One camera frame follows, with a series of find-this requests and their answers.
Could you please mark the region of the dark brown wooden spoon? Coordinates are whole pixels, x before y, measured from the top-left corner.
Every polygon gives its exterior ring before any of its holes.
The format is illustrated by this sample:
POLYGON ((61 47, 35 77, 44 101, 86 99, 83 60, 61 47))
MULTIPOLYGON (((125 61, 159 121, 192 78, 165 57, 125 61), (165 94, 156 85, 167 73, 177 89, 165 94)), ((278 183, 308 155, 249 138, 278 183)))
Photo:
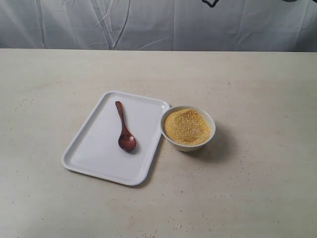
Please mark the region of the dark brown wooden spoon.
POLYGON ((122 103, 116 101, 115 105, 121 120, 121 134, 118 139, 118 145, 125 151, 131 151, 136 147, 136 139, 126 127, 122 103))

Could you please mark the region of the golden breadcrumbs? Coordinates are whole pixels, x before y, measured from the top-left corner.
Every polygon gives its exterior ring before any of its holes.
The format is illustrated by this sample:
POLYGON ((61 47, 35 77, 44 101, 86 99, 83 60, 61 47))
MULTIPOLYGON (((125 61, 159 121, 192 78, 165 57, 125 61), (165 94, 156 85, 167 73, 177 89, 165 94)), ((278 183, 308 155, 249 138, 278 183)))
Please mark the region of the golden breadcrumbs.
POLYGON ((192 109, 171 112, 163 122, 163 130, 172 141, 188 146, 204 143, 210 137, 209 126, 192 109))

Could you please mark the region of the white ceramic bowl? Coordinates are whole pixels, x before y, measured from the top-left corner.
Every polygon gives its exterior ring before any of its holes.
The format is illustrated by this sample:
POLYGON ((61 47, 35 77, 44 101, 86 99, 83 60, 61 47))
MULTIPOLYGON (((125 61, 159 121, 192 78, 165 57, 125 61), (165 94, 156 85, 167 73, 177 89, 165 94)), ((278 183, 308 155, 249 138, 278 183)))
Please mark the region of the white ceramic bowl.
POLYGON ((163 114, 163 116, 161 118, 160 128, 161 128, 162 134, 165 137, 165 139, 167 139, 177 150, 182 151, 182 152, 193 152, 193 151, 196 151, 196 150, 204 147, 205 145, 207 145, 207 143, 209 143, 211 141, 211 139, 214 137, 215 132, 216 132, 215 122, 214 122, 213 118, 206 111, 199 109, 199 108, 195 108, 193 106, 188 106, 188 105, 174 106, 174 107, 168 109, 163 114), (197 113, 199 113, 203 117, 203 119, 205 120, 205 122, 207 123, 207 125, 210 128, 210 137, 207 141, 205 141, 204 143, 198 144, 198 145, 188 146, 188 145, 178 144, 167 137, 167 135, 165 134, 165 132, 163 130, 163 122, 164 122, 165 118, 171 112, 175 112, 175 111, 182 110, 182 109, 195 110, 197 113))

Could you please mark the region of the white rectangular plastic tray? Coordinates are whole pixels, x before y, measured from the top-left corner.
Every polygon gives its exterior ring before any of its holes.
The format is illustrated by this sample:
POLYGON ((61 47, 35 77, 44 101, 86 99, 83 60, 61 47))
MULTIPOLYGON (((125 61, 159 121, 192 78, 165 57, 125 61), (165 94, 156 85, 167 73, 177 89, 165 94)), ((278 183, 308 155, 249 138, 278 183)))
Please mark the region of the white rectangular plastic tray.
POLYGON ((170 105, 163 100, 106 92, 66 149, 61 159, 63 166, 123 185, 141 184, 161 138, 161 118, 169 109, 170 105), (136 138, 136 147, 130 152, 118 145, 121 120, 116 101, 122 103, 125 123, 136 138))

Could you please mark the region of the white wrinkled backdrop cloth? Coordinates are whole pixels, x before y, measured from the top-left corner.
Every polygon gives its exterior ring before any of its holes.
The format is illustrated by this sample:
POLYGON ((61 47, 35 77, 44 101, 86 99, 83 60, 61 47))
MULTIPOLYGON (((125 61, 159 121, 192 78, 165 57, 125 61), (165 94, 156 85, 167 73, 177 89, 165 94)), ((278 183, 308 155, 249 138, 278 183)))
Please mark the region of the white wrinkled backdrop cloth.
POLYGON ((315 52, 314 0, 3 0, 0 46, 315 52))

